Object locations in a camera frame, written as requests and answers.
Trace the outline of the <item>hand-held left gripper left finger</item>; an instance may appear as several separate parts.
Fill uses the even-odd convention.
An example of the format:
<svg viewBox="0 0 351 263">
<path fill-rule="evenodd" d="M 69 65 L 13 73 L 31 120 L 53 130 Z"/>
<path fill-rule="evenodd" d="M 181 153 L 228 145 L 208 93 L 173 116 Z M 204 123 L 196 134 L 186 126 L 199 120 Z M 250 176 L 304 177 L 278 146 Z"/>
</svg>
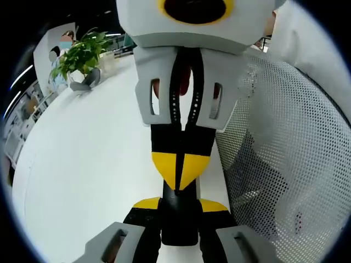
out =
<svg viewBox="0 0 351 263">
<path fill-rule="evenodd" d="M 123 222 L 89 240 L 75 262 L 156 262 L 161 247 L 160 197 L 137 202 Z"/>
</svg>

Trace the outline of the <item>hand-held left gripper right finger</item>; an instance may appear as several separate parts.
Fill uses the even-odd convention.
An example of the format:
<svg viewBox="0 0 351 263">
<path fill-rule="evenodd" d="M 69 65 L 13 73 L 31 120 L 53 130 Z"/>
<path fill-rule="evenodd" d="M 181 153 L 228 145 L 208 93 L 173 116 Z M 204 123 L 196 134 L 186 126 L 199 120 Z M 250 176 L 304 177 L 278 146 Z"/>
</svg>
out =
<svg viewBox="0 0 351 263">
<path fill-rule="evenodd" d="M 199 199 L 200 250 L 204 262 L 281 262 L 272 243 L 246 225 L 238 225 L 221 203 Z"/>
</svg>

